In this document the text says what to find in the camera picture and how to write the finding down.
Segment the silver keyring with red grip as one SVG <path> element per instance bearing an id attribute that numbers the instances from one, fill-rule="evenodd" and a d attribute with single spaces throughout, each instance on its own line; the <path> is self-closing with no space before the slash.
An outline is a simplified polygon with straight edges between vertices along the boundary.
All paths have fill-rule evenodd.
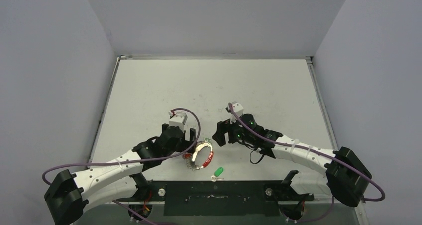
<path id="1" fill-rule="evenodd" d="M 197 171 L 206 168 L 214 157 L 214 148 L 212 140 L 205 138 L 199 141 L 194 151 L 185 153 L 182 158 L 184 159 L 187 167 L 192 171 Z"/>

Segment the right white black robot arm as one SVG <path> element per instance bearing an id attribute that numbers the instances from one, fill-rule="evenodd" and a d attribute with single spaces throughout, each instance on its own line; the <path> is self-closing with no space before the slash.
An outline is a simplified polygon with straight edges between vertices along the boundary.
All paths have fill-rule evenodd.
<path id="1" fill-rule="evenodd" d="M 263 156 L 288 160 L 319 173 L 317 176 L 298 173 L 283 183 L 282 195 L 289 200 L 301 194 L 326 194 L 333 195 L 344 205 L 356 207 L 363 200 L 372 178 L 351 149 L 322 149 L 298 142 L 258 125 L 251 114 L 242 115 L 240 121 L 227 119 L 218 122 L 212 137 L 219 146 L 243 143 Z"/>

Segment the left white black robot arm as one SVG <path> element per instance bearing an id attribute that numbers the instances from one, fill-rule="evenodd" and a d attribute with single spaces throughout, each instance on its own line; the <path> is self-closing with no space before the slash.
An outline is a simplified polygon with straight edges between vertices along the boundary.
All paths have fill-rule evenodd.
<path id="1" fill-rule="evenodd" d="M 84 212 L 98 205 L 130 198 L 140 201 L 147 197 L 148 186 L 143 172 L 159 166 L 164 160 L 191 151 L 199 139 L 199 131 L 191 128 L 190 138 L 181 126 L 164 124 L 162 133 L 106 163 L 86 164 L 86 170 L 70 172 L 71 164 L 61 165 L 44 200 L 56 225 L 70 225 Z"/>

